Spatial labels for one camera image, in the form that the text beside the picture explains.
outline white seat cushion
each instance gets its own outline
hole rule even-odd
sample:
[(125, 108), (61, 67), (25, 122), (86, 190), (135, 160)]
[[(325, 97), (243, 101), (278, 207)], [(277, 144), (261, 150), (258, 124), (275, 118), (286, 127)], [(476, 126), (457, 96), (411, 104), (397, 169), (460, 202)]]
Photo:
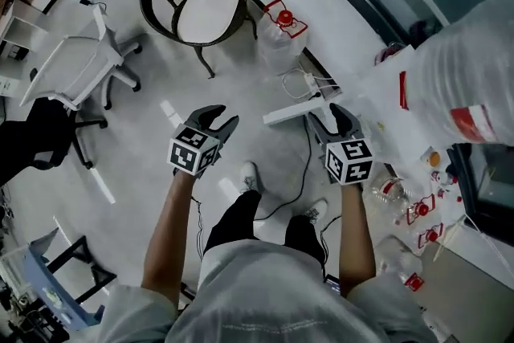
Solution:
[(184, 42), (210, 43), (230, 25), (239, 0), (187, 0), (178, 19), (178, 37)]

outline black office chair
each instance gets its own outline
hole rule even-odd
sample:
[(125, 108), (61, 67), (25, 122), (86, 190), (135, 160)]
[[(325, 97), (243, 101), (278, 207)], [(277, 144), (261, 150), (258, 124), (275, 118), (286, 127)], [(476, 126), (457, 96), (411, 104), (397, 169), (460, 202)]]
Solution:
[(0, 147), (4, 158), (0, 166), (0, 186), (5, 185), (26, 167), (48, 170), (60, 165), (73, 145), (80, 163), (86, 169), (93, 164), (86, 161), (76, 136), (79, 128), (99, 125), (105, 129), (105, 119), (76, 122), (77, 112), (68, 114), (57, 100), (36, 99), (25, 121), (5, 121), (0, 125)]

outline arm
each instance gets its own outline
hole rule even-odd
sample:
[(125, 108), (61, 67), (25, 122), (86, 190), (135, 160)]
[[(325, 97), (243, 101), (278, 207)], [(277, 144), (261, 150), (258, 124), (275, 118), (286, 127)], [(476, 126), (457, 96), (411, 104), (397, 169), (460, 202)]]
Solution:
[(166, 296), (177, 307), (186, 257), (187, 223), (194, 176), (178, 171), (145, 257), (142, 288)]
[(341, 187), (341, 247), (339, 282), (341, 295), (375, 277), (375, 257), (369, 236), (361, 191), (355, 185)]

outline shoe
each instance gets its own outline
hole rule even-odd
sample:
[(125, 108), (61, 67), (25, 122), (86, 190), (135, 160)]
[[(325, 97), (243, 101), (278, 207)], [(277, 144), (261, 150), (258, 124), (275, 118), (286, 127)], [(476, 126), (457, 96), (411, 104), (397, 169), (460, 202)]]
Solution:
[(328, 203), (325, 199), (320, 199), (312, 207), (304, 213), (304, 216), (308, 217), (308, 221), (315, 225), (321, 220), (327, 213)]
[(241, 167), (241, 190), (240, 193), (249, 190), (255, 190), (262, 193), (259, 185), (259, 175), (257, 174), (257, 166), (251, 161), (245, 161)]

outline large plastic water jug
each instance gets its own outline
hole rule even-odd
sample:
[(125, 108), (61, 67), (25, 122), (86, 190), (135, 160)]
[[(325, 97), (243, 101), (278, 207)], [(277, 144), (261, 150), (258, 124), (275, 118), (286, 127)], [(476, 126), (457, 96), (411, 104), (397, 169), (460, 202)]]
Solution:
[(282, 0), (266, 5), (264, 12), (257, 25), (259, 59), (269, 74), (282, 75), (298, 64), (308, 26), (295, 19)]

